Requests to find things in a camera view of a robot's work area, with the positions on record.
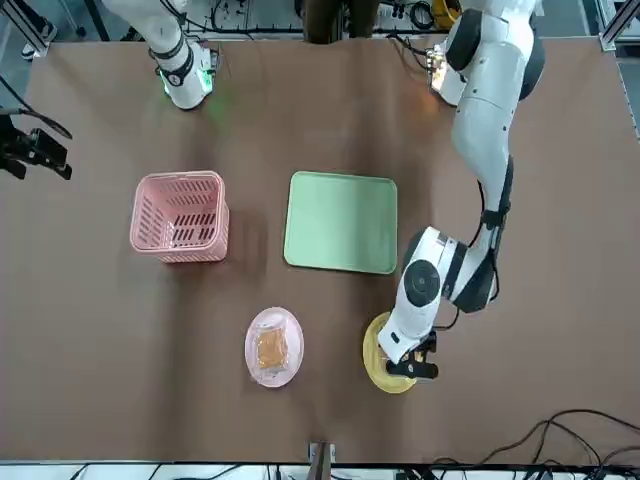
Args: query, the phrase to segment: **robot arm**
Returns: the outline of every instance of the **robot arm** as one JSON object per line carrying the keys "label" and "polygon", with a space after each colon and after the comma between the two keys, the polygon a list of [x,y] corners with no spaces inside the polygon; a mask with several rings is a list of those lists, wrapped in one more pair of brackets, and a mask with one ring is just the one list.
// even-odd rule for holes
{"label": "robot arm", "polygon": [[[447,38],[450,70],[442,88],[461,92],[453,143],[477,176],[486,205],[473,246],[433,227],[411,241],[395,307],[378,334],[394,364],[430,336],[440,297],[469,313],[485,308],[496,292],[495,262],[513,180],[509,129],[518,101],[532,89],[523,85],[535,85],[542,71],[538,59],[529,67],[537,42],[529,24],[536,1],[489,0],[483,11],[464,11]],[[464,85],[451,88],[451,82]]]}
{"label": "robot arm", "polygon": [[[173,103],[185,110],[198,106],[213,89],[212,65],[215,67],[217,55],[197,43],[187,42],[177,18],[159,0],[103,0],[103,3],[144,37]],[[175,3],[184,8],[187,2]]]}

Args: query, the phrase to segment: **brown table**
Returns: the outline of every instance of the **brown table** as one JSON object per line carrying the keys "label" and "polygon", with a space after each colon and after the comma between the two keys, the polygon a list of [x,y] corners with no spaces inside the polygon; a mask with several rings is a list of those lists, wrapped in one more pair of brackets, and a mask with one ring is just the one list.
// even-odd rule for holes
{"label": "brown table", "polygon": [[[340,462],[473,462],[563,408],[640,423],[640,148],[614,57],[595,39],[546,47],[511,135],[501,297],[441,335],[440,379],[391,396],[369,381],[361,340],[400,272],[291,268],[283,230],[290,177],[309,169],[393,178],[400,255],[428,224],[471,237],[475,179],[413,60],[388,41],[224,44],[217,93],[181,112],[144,44],[54,44],[29,98],[73,132],[75,171],[0,177],[0,456],[304,462],[324,439]],[[228,259],[136,255],[138,180],[198,169],[227,184]],[[247,326],[272,305],[305,335],[277,391],[243,358]],[[601,420],[566,423],[603,452],[638,443]],[[533,448],[495,462],[528,463]],[[547,457],[587,462],[561,431]]]}

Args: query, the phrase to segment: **green tray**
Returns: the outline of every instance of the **green tray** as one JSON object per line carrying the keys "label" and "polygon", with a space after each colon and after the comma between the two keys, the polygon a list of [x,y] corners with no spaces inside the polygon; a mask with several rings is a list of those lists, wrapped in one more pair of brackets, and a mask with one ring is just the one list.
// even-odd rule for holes
{"label": "green tray", "polygon": [[331,173],[291,177],[284,258],[298,267],[389,274],[396,268],[392,180]]}

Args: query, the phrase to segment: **yellow plate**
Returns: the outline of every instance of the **yellow plate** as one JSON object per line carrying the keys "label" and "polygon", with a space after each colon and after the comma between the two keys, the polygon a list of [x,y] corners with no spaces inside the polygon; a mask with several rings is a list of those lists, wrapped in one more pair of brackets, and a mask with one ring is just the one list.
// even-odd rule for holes
{"label": "yellow plate", "polygon": [[404,393],[416,384],[416,379],[392,377],[385,368],[387,358],[378,345],[378,333],[389,319],[389,312],[382,313],[373,319],[362,341],[362,360],[371,381],[387,393]]}

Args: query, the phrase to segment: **plastic basket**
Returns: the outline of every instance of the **plastic basket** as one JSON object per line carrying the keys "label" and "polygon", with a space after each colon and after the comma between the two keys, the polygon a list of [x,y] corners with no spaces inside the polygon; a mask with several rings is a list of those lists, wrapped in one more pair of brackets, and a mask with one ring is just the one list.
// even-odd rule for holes
{"label": "plastic basket", "polygon": [[212,262],[227,254],[229,208],[215,172],[148,175],[136,189],[130,240],[163,262]]}

